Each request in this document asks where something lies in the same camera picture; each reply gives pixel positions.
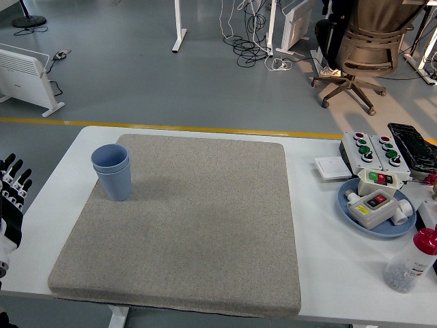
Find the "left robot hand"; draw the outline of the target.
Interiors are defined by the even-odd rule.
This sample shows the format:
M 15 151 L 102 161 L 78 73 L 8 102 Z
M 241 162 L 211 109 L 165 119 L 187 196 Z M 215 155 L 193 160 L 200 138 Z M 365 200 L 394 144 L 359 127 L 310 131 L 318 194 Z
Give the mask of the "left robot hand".
M 14 153 L 1 160 L 1 277 L 10 266 L 10 255 L 18 249 L 22 238 L 23 206 L 32 185 L 31 169 L 19 177 L 23 160 Z

